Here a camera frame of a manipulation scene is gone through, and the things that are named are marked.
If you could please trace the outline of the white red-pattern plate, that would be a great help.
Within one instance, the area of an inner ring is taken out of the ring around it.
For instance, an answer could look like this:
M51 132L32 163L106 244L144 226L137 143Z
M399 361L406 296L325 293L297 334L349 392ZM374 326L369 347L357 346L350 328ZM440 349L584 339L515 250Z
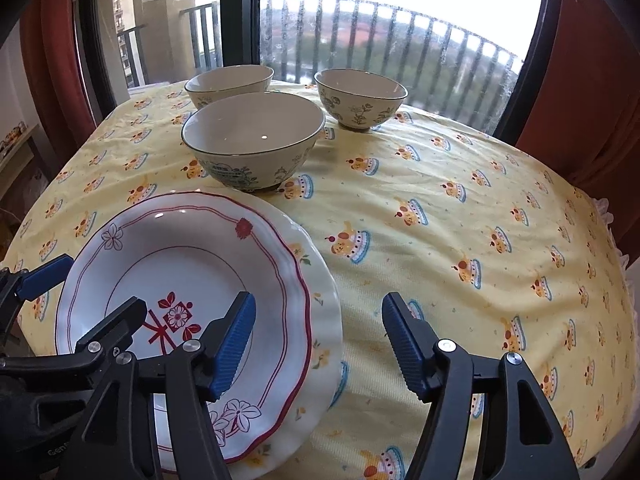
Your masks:
M125 300L145 302L131 351L164 356L201 338L239 292L256 321L232 383L209 405L222 455L236 462L283 424L311 354L303 273L272 222L220 194L169 193L131 206L101 226L77 255L55 315L54 346L77 341Z

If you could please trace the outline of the white yellow-flower plate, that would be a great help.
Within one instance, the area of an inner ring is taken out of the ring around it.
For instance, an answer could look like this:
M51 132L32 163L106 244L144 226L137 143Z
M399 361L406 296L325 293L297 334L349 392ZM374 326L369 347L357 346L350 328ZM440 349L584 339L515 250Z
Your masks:
M260 198L219 190L169 193L153 216L168 274L152 305L170 350L193 325L224 312L242 289L257 318L233 385L212 404L235 479L257 479L291 458L326 414L340 379L341 305L334 279L302 225Z

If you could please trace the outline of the large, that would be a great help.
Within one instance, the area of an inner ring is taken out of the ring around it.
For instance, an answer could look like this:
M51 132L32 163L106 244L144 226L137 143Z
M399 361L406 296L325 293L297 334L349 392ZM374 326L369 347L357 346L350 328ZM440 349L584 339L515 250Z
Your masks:
M322 109L302 96L247 93L198 110L182 126L181 140L210 176L254 192L291 177L325 125Z

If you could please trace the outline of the floral bowl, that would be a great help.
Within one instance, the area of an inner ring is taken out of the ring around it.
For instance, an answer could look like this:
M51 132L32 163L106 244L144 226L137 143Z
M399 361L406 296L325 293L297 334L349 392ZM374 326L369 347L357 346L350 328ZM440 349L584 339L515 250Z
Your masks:
M398 111L408 90L398 81L352 68L314 75L320 102L340 125L356 131L382 125Z
M235 65L198 74L184 84L195 107L245 93L262 93L269 88L274 71L263 65Z

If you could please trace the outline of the left red curtain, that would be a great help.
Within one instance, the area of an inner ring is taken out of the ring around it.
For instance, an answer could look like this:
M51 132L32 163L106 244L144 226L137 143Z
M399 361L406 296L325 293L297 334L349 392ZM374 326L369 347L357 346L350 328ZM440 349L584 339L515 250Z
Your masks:
M96 128L81 76L74 25L74 0L30 0L20 18L29 91L61 164Z

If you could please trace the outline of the red curtain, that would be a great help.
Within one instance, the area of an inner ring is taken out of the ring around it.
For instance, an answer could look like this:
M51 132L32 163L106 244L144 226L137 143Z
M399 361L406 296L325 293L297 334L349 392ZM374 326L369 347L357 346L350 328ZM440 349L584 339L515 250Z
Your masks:
M74 0L30 0L20 18L29 91L61 164L96 128L81 76L74 25Z
M561 0L537 99L516 144L608 200L616 245L639 257L639 0Z

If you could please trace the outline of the right red curtain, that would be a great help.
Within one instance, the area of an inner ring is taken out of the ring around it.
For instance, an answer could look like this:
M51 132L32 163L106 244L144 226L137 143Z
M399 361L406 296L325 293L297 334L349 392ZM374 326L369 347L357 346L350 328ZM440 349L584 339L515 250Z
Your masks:
M608 200L616 245L639 257L639 0L561 0L537 99L516 144Z

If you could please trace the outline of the balcony railing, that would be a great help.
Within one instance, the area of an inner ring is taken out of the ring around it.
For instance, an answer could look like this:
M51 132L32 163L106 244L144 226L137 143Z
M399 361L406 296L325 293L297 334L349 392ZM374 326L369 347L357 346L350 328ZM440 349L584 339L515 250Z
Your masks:
M188 79L224 64L216 0L160 3L141 13L113 0L126 84ZM440 18L367 0L260 0L259 61L277 80L309 84L329 68L395 79L407 104L494 133L522 60Z

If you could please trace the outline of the black window frame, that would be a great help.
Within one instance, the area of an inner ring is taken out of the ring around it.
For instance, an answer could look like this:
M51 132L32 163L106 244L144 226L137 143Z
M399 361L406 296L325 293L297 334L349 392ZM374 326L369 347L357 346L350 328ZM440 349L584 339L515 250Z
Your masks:
M248 64L258 60L258 0L221 0L221 36L224 62ZM79 55L88 91L89 110L100 122L116 107L114 91L101 46L98 0L76 0L79 12ZM561 0L541 0L537 23L521 75L506 110L498 121L495 137L517 144L536 102L560 15Z

